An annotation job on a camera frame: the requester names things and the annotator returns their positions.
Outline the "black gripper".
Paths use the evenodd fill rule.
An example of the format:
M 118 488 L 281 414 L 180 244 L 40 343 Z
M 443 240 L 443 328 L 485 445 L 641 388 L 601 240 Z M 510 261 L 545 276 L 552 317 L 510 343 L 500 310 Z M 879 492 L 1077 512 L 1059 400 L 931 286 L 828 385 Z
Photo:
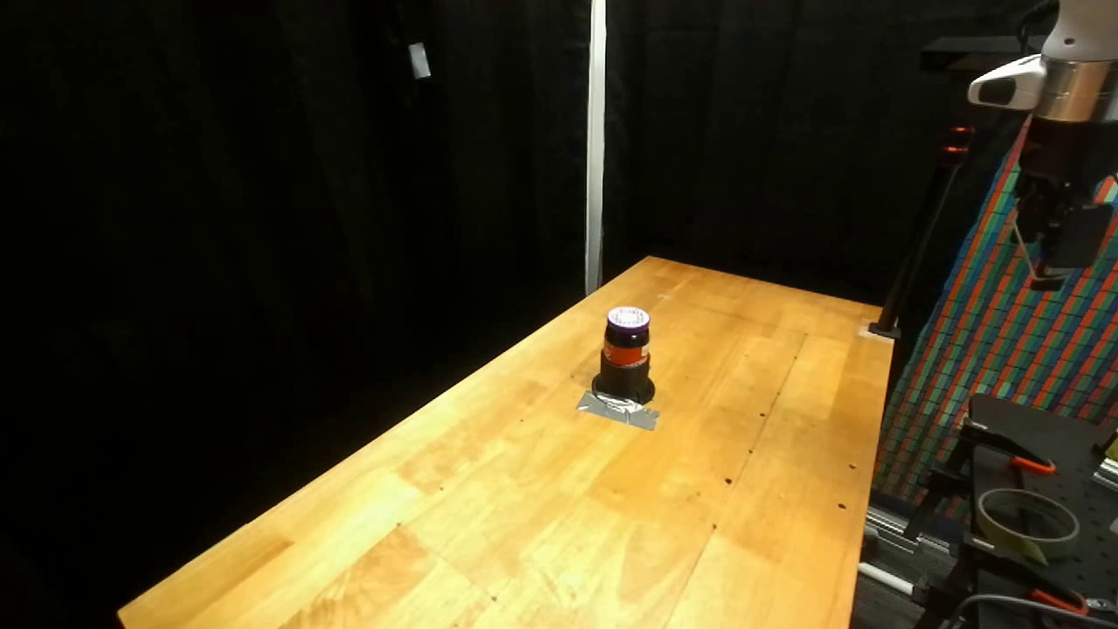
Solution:
M 1118 121 L 1033 120 L 1022 146 L 1016 226 L 1039 247 L 1031 290 L 1059 290 L 1049 268 L 1088 268 L 1110 226 L 1096 185 L 1118 171 Z

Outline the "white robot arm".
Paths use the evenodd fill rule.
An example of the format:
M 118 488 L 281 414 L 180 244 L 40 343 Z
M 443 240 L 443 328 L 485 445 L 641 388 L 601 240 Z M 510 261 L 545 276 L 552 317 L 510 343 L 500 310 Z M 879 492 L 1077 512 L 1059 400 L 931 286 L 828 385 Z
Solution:
M 1096 190 L 1118 171 L 1118 0 L 1059 0 L 1042 67 L 1022 149 L 1016 230 L 1033 244 L 1031 286 L 1054 290 L 1069 268 L 1096 259 L 1110 222 Z

